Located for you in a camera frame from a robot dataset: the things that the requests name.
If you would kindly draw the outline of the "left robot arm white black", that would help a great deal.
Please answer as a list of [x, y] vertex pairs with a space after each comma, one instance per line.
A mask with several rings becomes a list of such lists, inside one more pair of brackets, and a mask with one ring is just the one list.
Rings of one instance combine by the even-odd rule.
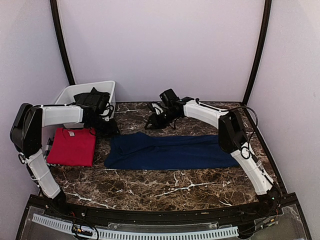
[[32, 105], [23, 103], [10, 130], [10, 140], [19, 152], [19, 160], [39, 185], [42, 194], [52, 200], [51, 210], [60, 218], [71, 213], [65, 203], [66, 195], [55, 181], [42, 150], [42, 129], [48, 126], [64, 124], [84, 124], [88, 129], [96, 130], [99, 136], [119, 135], [120, 130], [114, 119], [104, 120], [85, 105], [49, 104]]

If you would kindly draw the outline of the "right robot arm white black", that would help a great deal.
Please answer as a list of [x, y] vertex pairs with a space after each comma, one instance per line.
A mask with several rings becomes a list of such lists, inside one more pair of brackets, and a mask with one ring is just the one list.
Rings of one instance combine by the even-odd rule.
[[266, 217], [275, 208], [274, 201], [281, 191], [256, 157], [247, 136], [239, 108], [221, 109], [200, 102], [198, 98], [179, 98], [172, 89], [164, 91], [160, 98], [164, 105], [148, 103], [152, 114], [145, 129], [164, 129], [179, 118], [193, 118], [214, 126], [218, 130], [220, 148], [230, 154], [242, 167], [260, 200], [255, 213]]

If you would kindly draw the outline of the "navy blue t-shirt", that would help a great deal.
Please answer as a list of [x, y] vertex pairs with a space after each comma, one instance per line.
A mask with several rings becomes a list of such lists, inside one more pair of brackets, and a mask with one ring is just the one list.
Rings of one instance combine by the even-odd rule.
[[217, 135], [149, 136], [142, 132], [114, 137], [104, 160], [108, 169], [196, 170], [237, 167], [219, 146]]

